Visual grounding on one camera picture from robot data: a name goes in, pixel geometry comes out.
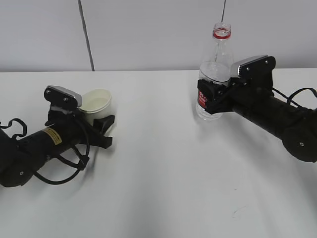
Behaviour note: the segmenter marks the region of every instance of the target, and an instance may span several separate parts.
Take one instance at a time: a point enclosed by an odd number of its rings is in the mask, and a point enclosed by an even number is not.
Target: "white wall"
[[[96,70],[197,69],[224,0],[82,0]],[[235,59],[317,67],[317,2],[227,0]],[[1,0],[0,71],[91,70],[77,0]]]
[[[223,0],[82,0],[95,70],[195,69]]]
[[[223,0],[82,0],[96,70],[198,68]],[[312,0],[227,0],[236,60],[317,67]]]
[[[91,70],[76,0],[1,0],[0,71]]]
[[[268,54],[277,67],[317,67],[317,2],[227,0],[236,59]]]

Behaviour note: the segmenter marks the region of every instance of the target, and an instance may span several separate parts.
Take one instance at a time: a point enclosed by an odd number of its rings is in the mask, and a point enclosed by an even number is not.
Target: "black cable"
[[[24,137],[26,136],[26,133],[27,133],[27,126],[26,124],[24,123],[24,121],[22,121],[21,119],[19,118],[14,118],[12,119],[11,121],[9,121],[8,125],[7,126],[4,126],[4,125],[0,125],[0,129],[8,129],[9,127],[12,126],[12,123],[16,121],[17,123],[19,123],[21,126],[22,126],[22,134],[14,134],[12,136],[12,139],[16,140],[17,137]]]
[[[286,104],[290,104],[291,101],[292,101],[292,99],[293,99],[297,94],[299,94],[300,92],[302,92],[302,91],[304,91],[304,90],[310,90],[310,91],[313,93],[313,95],[317,98],[317,91],[316,91],[314,88],[301,88],[301,89],[295,91],[294,93],[292,93],[292,94],[288,97]]]
[[[84,132],[84,135],[85,135],[85,138],[86,138],[86,153],[85,153],[85,157],[87,157],[87,161],[89,160],[89,151],[90,151],[90,143],[89,143],[89,137],[88,137],[88,133],[85,129],[85,127],[83,126],[83,124],[81,123],[80,120],[77,120],[75,119],[75,122],[79,125],[79,127],[82,129],[82,131]],[[79,150],[77,149],[77,147],[73,146],[72,147],[75,154],[78,156],[79,160],[81,163],[83,163],[83,166],[85,166],[85,162],[82,160],[83,159],[83,155],[80,154]],[[31,172],[33,173],[33,175],[35,177],[37,177],[39,180],[45,182],[45,183],[48,183],[48,184],[51,184],[51,185],[60,185],[60,184],[64,184],[64,183],[67,183],[69,181],[71,181],[73,178],[75,178],[79,172],[81,171],[81,169],[79,168],[79,163],[76,164],[76,163],[73,163],[67,159],[65,159],[64,157],[62,157],[61,155],[55,157],[57,158],[58,160],[60,160],[61,162],[71,166],[71,167],[74,167],[74,168],[77,168],[77,170],[75,171],[75,173],[73,173],[70,177],[64,179],[64,180],[60,180],[60,181],[52,181],[50,179],[47,179],[45,177],[43,177],[42,175],[40,175],[37,171],[34,171],[32,168],[30,168]]]
[[[278,93],[279,95],[281,95],[283,98],[285,98],[286,100],[289,99],[289,97],[287,97],[285,94],[283,94],[282,92],[278,91],[277,89],[273,88],[273,91]],[[302,108],[301,105],[299,105],[298,103],[294,102],[293,100],[290,101],[291,103],[293,103],[294,105],[296,105],[299,108]]]

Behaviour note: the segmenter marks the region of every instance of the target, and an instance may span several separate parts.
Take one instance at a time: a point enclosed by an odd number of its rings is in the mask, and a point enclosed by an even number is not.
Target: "clear plastic bottle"
[[[216,84],[227,84],[230,78],[230,67],[233,63],[233,53],[228,45],[231,36],[231,26],[217,23],[212,32],[213,47],[208,50],[200,65],[199,79],[212,81]],[[198,91],[196,111],[200,118],[213,120],[221,117],[222,113],[209,114],[205,111],[207,99]]]

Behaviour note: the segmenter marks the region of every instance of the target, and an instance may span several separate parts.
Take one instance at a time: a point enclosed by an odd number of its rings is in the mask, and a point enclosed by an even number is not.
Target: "red bottle label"
[[[198,90],[198,104],[206,109],[206,102],[207,102],[207,98],[203,95],[203,93],[201,91]]]

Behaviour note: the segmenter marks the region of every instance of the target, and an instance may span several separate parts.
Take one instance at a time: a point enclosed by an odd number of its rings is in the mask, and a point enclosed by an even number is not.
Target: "water bottle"
[[[231,36],[231,26],[226,23],[217,23],[212,32],[212,48],[200,65],[199,79],[212,81],[216,84],[227,84],[230,78],[230,67],[233,63],[233,53],[228,45]],[[222,113],[209,114],[205,111],[207,99],[198,90],[196,111],[200,118],[213,120],[221,117]]]

